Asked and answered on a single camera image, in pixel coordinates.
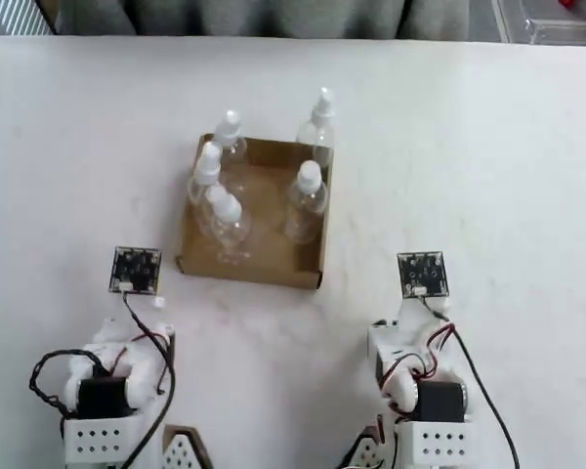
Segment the white table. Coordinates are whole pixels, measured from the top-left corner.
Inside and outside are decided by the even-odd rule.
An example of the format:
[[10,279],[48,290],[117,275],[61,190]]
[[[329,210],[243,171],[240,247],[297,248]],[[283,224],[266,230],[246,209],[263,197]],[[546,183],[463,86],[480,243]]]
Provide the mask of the white table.
[[[247,135],[292,139],[320,85],[339,110],[322,288],[182,276],[198,135],[234,107]],[[117,244],[165,249],[168,420],[218,468],[336,465],[380,405],[364,342],[398,310],[395,254],[435,249],[523,466],[586,467],[586,49],[0,38],[1,468],[60,466],[58,413],[27,380],[125,317],[106,292]],[[481,467],[511,467],[479,419]]]

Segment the circuit board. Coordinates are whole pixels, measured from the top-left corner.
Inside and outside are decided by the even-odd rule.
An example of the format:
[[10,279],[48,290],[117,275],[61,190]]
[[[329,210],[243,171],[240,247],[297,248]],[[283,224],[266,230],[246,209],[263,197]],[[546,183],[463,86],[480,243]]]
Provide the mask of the circuit board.
[[403,298],[449,296],[442,252],[398,254]]
[[161,257],[159,249],[117,246],[108,291],[155,295]]

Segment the plastic bottle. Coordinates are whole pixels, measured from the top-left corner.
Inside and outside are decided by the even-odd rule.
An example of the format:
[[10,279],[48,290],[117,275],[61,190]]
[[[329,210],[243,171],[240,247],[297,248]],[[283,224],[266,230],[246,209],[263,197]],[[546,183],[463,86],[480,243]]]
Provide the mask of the plastic bottle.
[[332,163],[334,154],[334,93],[328,88],[321,88],[319,99],[311,112],[311,120],[304,123],[297,134],[296,142],[313,147],[313,159],[321,167],[324,179],[327,167]]
[[244,200],[248,189],[247,142],[241,137],[241,117],[237,111],[226,112],[212,142],[222,148],[222,184],[239,200]]
[[243,250],[243,245],[252,229],[249,214],[243,211],[236,197],[221,186],[209,191],[209,200],[213,201],[211,233],[222,245],[220,262],[236,264],[248,258],[249,253]]
[[303,162],[287,193],[284,233],[299,244],[313,241],[323,225],[327,202],[319,165],[312,160]]
[[222,149],[207,142],[188,180],[188,200],[193,205],[197,226],[204,235],[210,234],[210,219],[204,210],[204,195],[208,188],[219,184]]

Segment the cardboard tray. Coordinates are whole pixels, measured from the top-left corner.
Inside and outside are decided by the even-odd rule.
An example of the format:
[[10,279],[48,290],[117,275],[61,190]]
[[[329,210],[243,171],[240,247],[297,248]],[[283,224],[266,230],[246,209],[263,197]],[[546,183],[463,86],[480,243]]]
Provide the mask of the cardboard tray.
[[[211,134],[201,137],[197,154],[211,138]],[[296,177],[300,164],[312,159],[312,147],[246,140],[249,165],[233,167],[229,174],[248,187],[248,191],[241,195],[241,204],[243,210],[248,210],[252,216],[252,232],[247,241],[251,256],[238,265],[220,263],[217,240],[201,233],[193,217],[192,205],[187,200],[180,253],[176,258],[178,268],[183,274],[192,276],[317,289],[323,280],[328,208],[321,232],[311,243],[294,244],[282,232],[286,191]],[[330,165],[323,175],[328,192],[331,173]]]

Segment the bottle nozzle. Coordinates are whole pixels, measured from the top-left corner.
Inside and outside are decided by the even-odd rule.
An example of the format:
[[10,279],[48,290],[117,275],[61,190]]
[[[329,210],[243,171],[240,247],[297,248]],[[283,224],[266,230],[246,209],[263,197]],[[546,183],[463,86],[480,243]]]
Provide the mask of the bottle nozzle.
[[195,179],[199,184],[214,184],[219,180],[221,158],[222,149],[211,142],[204,144],[195,166]]
[[321,187],[321,168],[316,161],[304,161],[297,173],[297,187],[305,194],[315,193]]
[[213,140],[222,147],[231,147],[240,137],[241,116],[236,110],[229,110],[217,128]]
[[213,202],[215,216],[224,223],[236,223],[241,219],[241,204],[231,193],[225,197],[217,198]]
[[312,120],[314,125],[321,127],[334,117],[334,92],[330,88],[319,90],[319,99],[313,107]]

